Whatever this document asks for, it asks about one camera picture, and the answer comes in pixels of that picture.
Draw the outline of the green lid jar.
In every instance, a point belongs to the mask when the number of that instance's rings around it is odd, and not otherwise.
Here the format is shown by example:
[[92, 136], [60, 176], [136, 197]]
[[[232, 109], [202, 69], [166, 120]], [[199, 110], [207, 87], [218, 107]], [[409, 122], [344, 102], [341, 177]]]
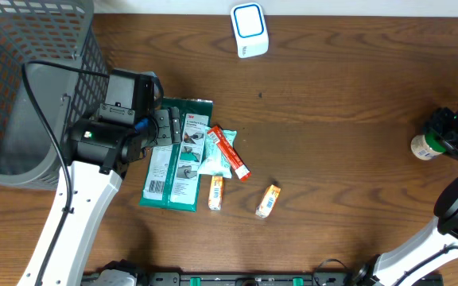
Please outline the green lid jar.
[[446, 148], [439, 142], [434, 132], [415, 136], [410, 142], [413, 155], [420, 160], [432, 160], [446, 153]]

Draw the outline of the green sponge pack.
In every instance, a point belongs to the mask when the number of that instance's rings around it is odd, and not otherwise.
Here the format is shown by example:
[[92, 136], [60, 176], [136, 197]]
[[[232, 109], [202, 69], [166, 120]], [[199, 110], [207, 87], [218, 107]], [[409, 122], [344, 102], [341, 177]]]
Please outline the green sponge pack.
[[175, 211], [196, 211], [200, 164], [213, 102], [164, 99], [162, 107], [179, 110], [180, 143], [152, 149], [139, 204]]

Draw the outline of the red white packet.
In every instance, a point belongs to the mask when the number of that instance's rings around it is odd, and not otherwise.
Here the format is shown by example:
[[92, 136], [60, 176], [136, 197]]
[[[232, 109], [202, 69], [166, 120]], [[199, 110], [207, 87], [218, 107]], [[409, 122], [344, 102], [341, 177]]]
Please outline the red white packet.
[[231, 146], [224, 135], [223, 130], [219, 126], [214, 126], [208, 131], [208, 136], [213, 140], [214, 144], [218, 147], [226, 160], [229, 162], [230, 166], [234, 169], [236, 176], [242, 182], [248, 180], [251, 176], [251, 172], [244, 164], [238, 153]]

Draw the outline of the teal white snack pouch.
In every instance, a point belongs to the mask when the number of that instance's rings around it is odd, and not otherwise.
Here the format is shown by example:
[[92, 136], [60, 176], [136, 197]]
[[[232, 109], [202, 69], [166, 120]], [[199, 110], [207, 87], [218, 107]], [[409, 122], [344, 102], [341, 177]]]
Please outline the teal white snack pouch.
[[204, 159], [197, 172], [201, 175], [222, 176], [226, 179], [232, 177], [230, 163], [209, 136], [204, 141]]

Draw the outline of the orange juice carton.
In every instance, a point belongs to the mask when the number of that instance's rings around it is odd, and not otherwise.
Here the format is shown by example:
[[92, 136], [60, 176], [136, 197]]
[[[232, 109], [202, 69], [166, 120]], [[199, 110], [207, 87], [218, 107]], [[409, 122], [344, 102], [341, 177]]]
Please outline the orange juice carton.
[[278, 196], [280, 195], [281, 189], [275, 185], [270, 185], [262, 197], [262, 201], [257, 206], [255, 214], [260, 218], [267, 218], [274, 208], [277, 202]]
[[210, 183], [208, 196], [208, 208], [212, 211], [220, 211], [222, 206], [224, 181], [222, 176], [213, 176]]

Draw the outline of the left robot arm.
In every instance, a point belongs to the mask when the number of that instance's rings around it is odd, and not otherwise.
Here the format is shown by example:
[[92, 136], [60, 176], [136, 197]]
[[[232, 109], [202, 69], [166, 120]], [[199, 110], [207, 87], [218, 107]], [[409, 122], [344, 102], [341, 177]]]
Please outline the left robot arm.
[[181, 140], [180, 111], [155, 110], [141, 120], [82, 118], [71, 129], [67, 166], [44, 229], [19, 283], [78, 285], [101, 220], [130, 163], [155, 146]]

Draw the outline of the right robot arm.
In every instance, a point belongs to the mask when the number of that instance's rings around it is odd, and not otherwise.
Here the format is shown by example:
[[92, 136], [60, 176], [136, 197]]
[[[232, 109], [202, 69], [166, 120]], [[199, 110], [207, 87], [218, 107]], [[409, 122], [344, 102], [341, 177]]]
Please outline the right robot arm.
[[[410, 149], [420, 160], [458, 160], [458, 110], [434, 111]], [[353, 285], [413, 285], [458, 258], [458, 177], [440, 194], [433, 218], [397, 249], [376, 256], [353, 277]]]

